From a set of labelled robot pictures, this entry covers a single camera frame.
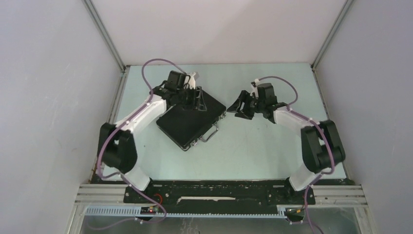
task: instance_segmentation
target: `white table surface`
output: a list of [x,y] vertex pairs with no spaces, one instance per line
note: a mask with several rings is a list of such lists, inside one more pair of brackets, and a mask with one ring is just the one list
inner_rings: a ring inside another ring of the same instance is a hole
[[[227,108],[241,90],[250,92],[250,82],[264,76],[279,76],[290,81],[299,93],[292,108],[317,120],[326,113],[319,96],[310,65],[306,63],[277,64],[205,64],[182,65],[186,72],[197,71],[197,85]],[[145,68],[145,75],[154,87],[168,78],[170,65]],[[294,92],[282,81],[267,79],[274,86],[280,102],[290,102]],[[132,66],[120,104],[118,119],[136,109],[148,96],[149,90],[141,77],[141,66]],[[218,122],[218,133],[207,143],[199,142],[182,151],[153,121],[135,135],[138,163],[152,179],[171,180],[259,180],[285,179],[301,164],[300,138],[283,126],[273,124],[261,114],[252,120],[227,113]],[[105,167],[104,175],[114,172]],[[346,178],[342,164],[333,175],[324,178]]]

